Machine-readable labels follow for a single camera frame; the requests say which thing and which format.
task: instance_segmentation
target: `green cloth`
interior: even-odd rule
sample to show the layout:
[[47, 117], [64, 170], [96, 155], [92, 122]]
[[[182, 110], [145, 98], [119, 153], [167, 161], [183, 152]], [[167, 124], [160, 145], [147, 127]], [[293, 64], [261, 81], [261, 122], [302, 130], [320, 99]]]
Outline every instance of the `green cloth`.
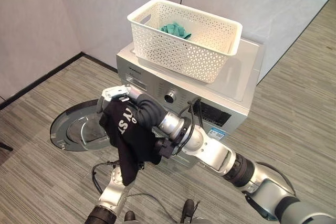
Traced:
[[163, 26], [160, 30], [183, 39], [189, 39], [191, 36], [191, 34], [187, 34], [184, 28], [176, 22]]

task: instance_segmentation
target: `perforated basket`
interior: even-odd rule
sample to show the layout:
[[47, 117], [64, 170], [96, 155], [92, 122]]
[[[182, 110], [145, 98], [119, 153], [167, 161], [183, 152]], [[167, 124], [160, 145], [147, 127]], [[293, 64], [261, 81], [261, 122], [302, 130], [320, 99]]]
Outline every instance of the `perforated basket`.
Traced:
[[[167, 0], [151, 0], [130, 15], [135, 54], [160, 66], [212, 83], [238, 49], [242, 25]], [[160, 31], [177, 22], [186, 40]]]

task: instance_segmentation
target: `basket handle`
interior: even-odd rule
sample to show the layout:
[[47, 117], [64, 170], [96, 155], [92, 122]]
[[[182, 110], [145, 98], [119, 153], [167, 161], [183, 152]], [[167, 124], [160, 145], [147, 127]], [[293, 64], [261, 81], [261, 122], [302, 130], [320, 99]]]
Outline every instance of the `basket handle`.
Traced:
[[139, 23], [144, 25], [145, 23], [147, 23], [148, 21], [151, 20], [152, 14], [148, 14], [146, 17], [144, 17]]

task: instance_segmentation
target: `washing machine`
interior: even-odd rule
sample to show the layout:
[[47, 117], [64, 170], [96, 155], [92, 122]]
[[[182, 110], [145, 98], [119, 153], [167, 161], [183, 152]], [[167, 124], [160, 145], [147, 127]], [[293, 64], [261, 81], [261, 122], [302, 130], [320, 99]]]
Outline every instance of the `washing machine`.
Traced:
[[[136, 86], [176, 114], [188, 101], [200, 97], [205, 132], [224, 142], [248, 116], [262, 58], [262, 45], [241, 39], [237, 54], [229, 57], [216, 80], [207, 84], [137, 57], [133, 44], [129, 44], [117, 54], [117, 68], [123, 84]], [[110, 146], [98, 123], [96, 105], [97, 100], [87, 101], [60, 114], [51, 125], [52, 143], [67, 151]], [[191, 118], [188, 110], [182, 115]]]

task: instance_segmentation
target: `open washing machine door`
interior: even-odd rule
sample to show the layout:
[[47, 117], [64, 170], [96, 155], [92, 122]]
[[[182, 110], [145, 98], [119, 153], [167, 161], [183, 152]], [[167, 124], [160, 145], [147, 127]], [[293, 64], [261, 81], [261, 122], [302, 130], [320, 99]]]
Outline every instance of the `open washing machine door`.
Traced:
[[96, 113], [98, 100], [79, 103], [60, 114], [50, 127], [51, 142], [65, 151], [99, 150], [111, 146]]

